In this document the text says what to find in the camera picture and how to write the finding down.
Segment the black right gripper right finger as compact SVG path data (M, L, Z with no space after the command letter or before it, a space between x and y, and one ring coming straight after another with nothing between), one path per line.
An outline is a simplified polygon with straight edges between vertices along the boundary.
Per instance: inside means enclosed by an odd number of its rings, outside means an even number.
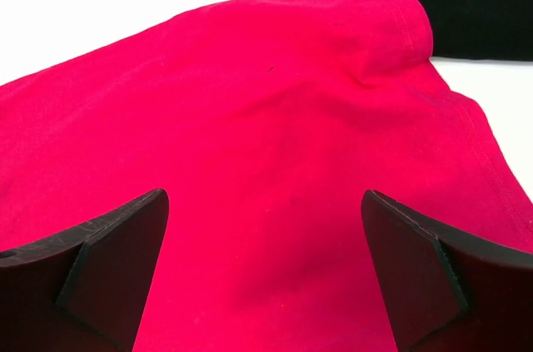
M532 255L366 191L361 218L399 351L530 351Z

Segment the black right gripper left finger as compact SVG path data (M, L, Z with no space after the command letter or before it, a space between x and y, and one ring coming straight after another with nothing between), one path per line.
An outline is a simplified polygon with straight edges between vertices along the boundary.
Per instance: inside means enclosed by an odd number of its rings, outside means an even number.
M167 228L156 189L1 254L3 351L130 351Z

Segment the crimson red t-shirt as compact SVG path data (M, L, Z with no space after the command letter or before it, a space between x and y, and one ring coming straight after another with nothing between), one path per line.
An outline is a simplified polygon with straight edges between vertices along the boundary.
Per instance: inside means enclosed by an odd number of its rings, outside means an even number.
M390 351L369 189L532 249L484 112L417 0L231 0L1 88L1 245L154 188L170 217L138 351Z

